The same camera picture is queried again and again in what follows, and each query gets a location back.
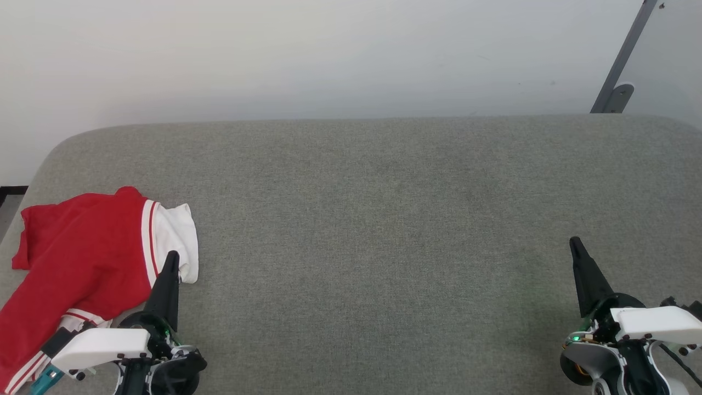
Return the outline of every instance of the gray upholstery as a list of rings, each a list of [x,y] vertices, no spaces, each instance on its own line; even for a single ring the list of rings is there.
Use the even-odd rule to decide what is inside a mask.
[[[198,394],[589,394],[558,362],[581,323],[568,239],[648,305],[702,299],[701,153],[625,115],[136,125],[61,143],[22,206],[128,184],[190,204]],[[53,394],[111,394],[112,373]]]

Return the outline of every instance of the white stripe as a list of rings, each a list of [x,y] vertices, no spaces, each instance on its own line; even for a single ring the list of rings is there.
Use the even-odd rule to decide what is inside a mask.
[[[32,364],[34,364],[34,362],[36,362],[37,359],[39,359],[43,354],[44,353],[42,353],[41,351],[38,352],[35,356],[32,357],[32,359],[29,360],[29,362],[27,362],[23,367],[21,367],[19,371],[17,371],[17,373],[14,376],[12,376],[12,379],[10,379],[10,384],[7,386],[7,388],[5,388],[5,391],[3,391],[3,393],[9,394],[10,388],[14,387],[15,384],[17,384],[17,381],[19,381],[20,377],[22,377],[29,370],[29,367],[31,367]],[[13,394],[17,392],[17,389],[19,389],[19,387],[21,387],[21,385],[18,385],[17,388],[15,388]]]
[[[154,206],[151,218],[154,259],[157,273],[161,273],[170,251],[180,256],[178,274],[184,283],[194,283],[198,274],[197,231],[190,207],[180,205],[164,209],[159,203]]]
[[[163,270],[163,268],[164,268],[164,259],[166,258],[166,257],[159,258],[159,248],[158,248],[159,239],[156,237],[156,234],[157,234],[157,232],[158,232],[158,230],[159,230],[159,229],[157,228],[157,224],[158,224],[158,213],[159,213],[160,211],[162,211],[162,210],[165,210],[165,209],[163,208],[163,206],[161,206],[161,203],[159,203],[159,202],[154,202],[154,209],[153,209],[153,211],[151,211],[151,218],[149,218],[150,225],[151,225],[151,234],[150,234],[150,237],[151,237],[151,241],[152,241],[152,244],[151,244],[149,247],[153,247],[152,252],[153,252],[154,254],[153,254],[153,257],[152,257],[152,258],[155,259],[156,261],[153,261],[153,260],[151,260],[151,261],[154,262],[154,263],[156,264],[156,265],[155,265],[156,271],[154,272],[154,276],[156,276],[156,277],[158,277],[159,274],[161,273],[161,270]],[[154,270],[154,265],[152,264],[152,265],[150,266],[150,268],[151,268],[152,270]]]
[[[58,327],[66,328],[69,330],[69,332],[73,332],[74,330],[80,330],[83,327],[83,320],[76,316],[63,315],[61,316],[61,324],[59,324]]]
[[[66,313],[78,314],[79,316],[85,317],[85,318],[87,318],[87,319],[93,321],[93,322],[95,323],[95,325],[99,325],[99,324],[105,322],[105,319],[103,319],[103,318],[100,317],[99,315],[93,314],[93,313],[89,313],[89,312],[87,312],[87,311],[85,311],[85,310],[81,310],[81,309],[68,309],[68,311],[66,311]],[[76,318],[76,319],[80,319],[80,318],[78,318],[78,317],[76,317],[76,316],[68,316],[68,317],[73,317],[73,318]]]
[[[16,394],[17,391],[19,391],[22,388],[22,385],[24,385],[24,383],[33,381],[32,376],[33,375],[40,375],[44,371],[44,368],[46,366],[48,366],[48,364],[50,362],[51,362],[51,358],[49,358],[46,355],[42,355],[42,357],[39,360],[39,363],[34,367],[33,373],[31,375],[27,375],[25,377],[25,381],[21,385],[18,385],[17,388],[15,388],[15,391],[11,395]]]
[[[44,360],[42,362],[37,364],[37,369],[34,371],[34,373],[32,373],[32,378],[27,381],[36,381],[39,378],[39,376],[41,376],[41,374],[44,372],[44,369],[46,369],[48,364],[51,363],[51,359],[49,357],[44,356],[43,359]]]
[[[146,266],[146,275],[149,278],[149,284],[151,285],[151,287],[154,287],[154,283],[156,282],[154,264],[151,260],[152,235],[149,233],[149,223],[151,222],[151,206],[153,204],[153,200],[146,199],[146,203],[144,203],[144,210],[141,211],[141,246],[144,250],[144,265]]]

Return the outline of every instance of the cable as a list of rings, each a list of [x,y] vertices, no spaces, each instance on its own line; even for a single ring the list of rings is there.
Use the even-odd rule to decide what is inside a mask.
[[[669,355],[675,362],[677,362],[677,364],[680,365],[680,367],[685,372],[687,372],[687,374],[690,375],[690,377],[692,377],[693,380],[695,380],[698,386],[702,387],[702,380],[700,380],[700,378],[697,377],[697,375],[695,374],[695,372],[692,371],[692,369],[685,365],[685,362],[683,362],[682,359],[680,359],[680,357],[677,356],[676,353],[672,352],[668,347],[662,344],[660,345],[660,348],[662,348],[667,355]]]
[[[582,337],[579,342],[585,342],[585,343],[592,343],[592,344],[600,344],[597,340],[593,339],[588,339],[587,337]]]
[[[578,373],[580,373],[583,376],[590,376],[590,374],[584,371],[577,363],[575,364],[575,369],[577,369]]]

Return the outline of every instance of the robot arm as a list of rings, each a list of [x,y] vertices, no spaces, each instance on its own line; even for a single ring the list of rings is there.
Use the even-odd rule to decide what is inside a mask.
[[[596,395],[687,395],[680,382],[661,374],[652,350],[661,347],[670,354],[665,343],[685,345],[684,355],[696,349],[702,343],[702,304],[677,306],[668,298],[661,307],[647,309],[638,299],[612,291],[579,238],[570,245],[583,324],[564,343],[565,375],[590,385]],[[676,362],[699,380],[679,358]]]
[[[119,368],[115,395],[190,395],[207,362],[194,346],[177,338],[178,253],[168,253],[144,310],[131,314],[118,328],[81,332],[61,329],[42,347],[51,365],[31,388],[41,395],[64,374],[78,380],[83,370],[113,362]]]

